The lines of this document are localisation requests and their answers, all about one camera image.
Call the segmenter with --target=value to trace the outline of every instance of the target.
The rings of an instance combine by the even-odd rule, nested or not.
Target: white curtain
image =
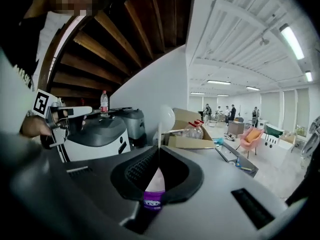
[[[202,99],[203,97],[189,96],[188,110],[196,113],[203,111]]]
[[[280,116],[280,93],[268,92],[261,94],[260,118],[267,120],[269,124],[278,127]]]
[[[295,129],[295,115],[296,115],[296,96],[295,90],[286,90],[283,92],[284,97],[284,117],[283,129],[293,132]]]
[[[310,101],[309,101],[309,89],[297,89],[298,94],[298,108],[297,108],[297,118],[296,124],[300,127],[305,128],[305,133],[308,131],[309,127],[309,110],[310,110]]]
[[[212,109],[212,113],[215,113],[217,109],[217,98],[215,97],[203,97],[203,106],[209,104],[210,108]]]

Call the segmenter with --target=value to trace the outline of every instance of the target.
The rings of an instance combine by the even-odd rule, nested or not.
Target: fluorescent light
[[[209,84],[220,84],[220,85],[231,85],[230,82],[214,81],[214,80],[208,80],[207,83],[209,83]]]
[[[281,34],[284,36],[288,44],[291,46],[297,60],[301,60],[305,57],[300,44],[295,36],[295,33],[292,31],[291,27],[288,24],[284,24],[280,27]]]
[[[310,71],[306,71],[305,72],[305,76],[306,76],[306,79],[308,80],[308,82],[312,82],[313,81]]]
[[[251,86],[247,86],[246,88],[249,90],[260,91],[260,89]]]

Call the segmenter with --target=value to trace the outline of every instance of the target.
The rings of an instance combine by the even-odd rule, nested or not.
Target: orange cushion
[[[246,137],[245,141],[251,143],[253,140],[259,137],[261,131],[254,128]]]

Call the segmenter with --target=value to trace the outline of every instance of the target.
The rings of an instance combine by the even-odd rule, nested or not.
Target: wooden staircase
[[[99,107],[143,68],[186,43],[192,0],[115,0],[72,34],[52,69],[47,92],[67,106]]]

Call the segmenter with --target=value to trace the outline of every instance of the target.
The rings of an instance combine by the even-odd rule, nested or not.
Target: white ceiling
[[[297,60],[283,39],[279,28],[285,23],[295,33],[304,59]],[[269,43],[260,45],[262,37]],[[214,0],[189,68],[189,91],[216,96],[253,92],[246,86],[262,91],[288,88],[306,84],[305,71],[317,81],[318,47],[309,18],[293,0]]]

